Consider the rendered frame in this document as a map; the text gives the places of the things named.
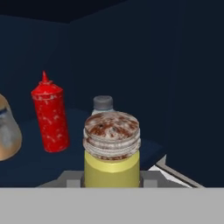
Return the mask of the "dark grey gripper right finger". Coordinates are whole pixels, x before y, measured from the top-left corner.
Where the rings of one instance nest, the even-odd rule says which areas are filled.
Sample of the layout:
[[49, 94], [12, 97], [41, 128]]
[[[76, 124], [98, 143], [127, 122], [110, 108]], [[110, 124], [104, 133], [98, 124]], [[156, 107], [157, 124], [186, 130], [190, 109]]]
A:
[[140, 186], [144, 188], [179, 188], [187, 187], [187, 184], [163, 171], [140, 171]]

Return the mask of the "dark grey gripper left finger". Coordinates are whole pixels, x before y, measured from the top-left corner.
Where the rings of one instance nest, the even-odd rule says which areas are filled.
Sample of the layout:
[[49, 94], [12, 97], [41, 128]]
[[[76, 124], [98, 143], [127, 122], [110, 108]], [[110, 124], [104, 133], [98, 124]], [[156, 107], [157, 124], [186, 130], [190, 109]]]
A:
[[84, 186], [84, 171], [63, 171], [58, 178], [41, 185], [44, 188], [80, 188]]

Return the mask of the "yellow shaker with rusty lid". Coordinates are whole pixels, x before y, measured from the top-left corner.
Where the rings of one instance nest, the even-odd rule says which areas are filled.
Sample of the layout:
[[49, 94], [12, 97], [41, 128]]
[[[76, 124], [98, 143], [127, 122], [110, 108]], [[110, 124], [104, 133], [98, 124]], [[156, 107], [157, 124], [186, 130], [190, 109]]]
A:
[[83, 130], [84, 186], [139, 187], [140, 127], [123, 112], [91, 115]]

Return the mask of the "red condiment squeeze bottle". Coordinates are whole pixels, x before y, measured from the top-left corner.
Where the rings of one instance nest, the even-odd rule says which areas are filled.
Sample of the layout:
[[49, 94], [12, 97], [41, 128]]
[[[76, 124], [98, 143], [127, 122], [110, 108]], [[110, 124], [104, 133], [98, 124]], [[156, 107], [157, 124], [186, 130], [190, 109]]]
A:
[[65, 150], [70, 138], [63, 88], [54, 84], [43, 72], [42, 81], [31, 91], [31, 98], [45, 151], [54, 153]]

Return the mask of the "clear bottle with grey cap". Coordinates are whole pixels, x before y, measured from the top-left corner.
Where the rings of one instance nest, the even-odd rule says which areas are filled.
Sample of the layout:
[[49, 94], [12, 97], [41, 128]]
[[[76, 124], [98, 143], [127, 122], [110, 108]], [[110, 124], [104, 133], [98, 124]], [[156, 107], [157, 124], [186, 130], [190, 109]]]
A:
[[92, 114], [110, 112], [114, 110], [113, 98], [110, 95], [98, 95], [93, 99], [94, 109]]

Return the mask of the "dark blue cabinet door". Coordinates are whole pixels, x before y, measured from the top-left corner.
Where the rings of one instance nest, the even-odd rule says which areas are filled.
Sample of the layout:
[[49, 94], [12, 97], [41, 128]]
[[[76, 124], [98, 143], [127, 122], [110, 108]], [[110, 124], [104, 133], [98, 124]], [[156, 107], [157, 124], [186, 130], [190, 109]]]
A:
[[169, 49], [165, 164], [224, 188], [224, 0], [155, 0]]

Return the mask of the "tan and grey rounded jar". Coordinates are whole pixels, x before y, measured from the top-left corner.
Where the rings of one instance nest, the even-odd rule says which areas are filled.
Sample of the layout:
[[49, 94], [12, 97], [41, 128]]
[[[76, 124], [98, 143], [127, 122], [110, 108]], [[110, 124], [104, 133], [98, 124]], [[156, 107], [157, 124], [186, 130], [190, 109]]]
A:
[[0, 161], [13, 157], [21, 148], [22, 133], [10, 104], [0, 94]]

